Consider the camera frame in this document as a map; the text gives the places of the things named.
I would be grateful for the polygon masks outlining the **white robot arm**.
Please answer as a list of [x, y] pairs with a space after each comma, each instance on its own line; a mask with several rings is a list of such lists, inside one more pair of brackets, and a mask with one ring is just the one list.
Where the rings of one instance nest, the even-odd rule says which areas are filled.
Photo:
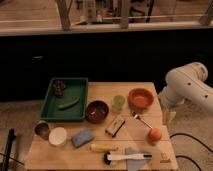
[[213, 88], [205, 84], [207, 77], [208, 70], [200, 62], [171, 69], [166, 74], [166, 86], [158, 94], [164, 125], [174, 119], [174, 108], [182, 105], [185, 100], [190, 100], [207, 113], [213, 114]]

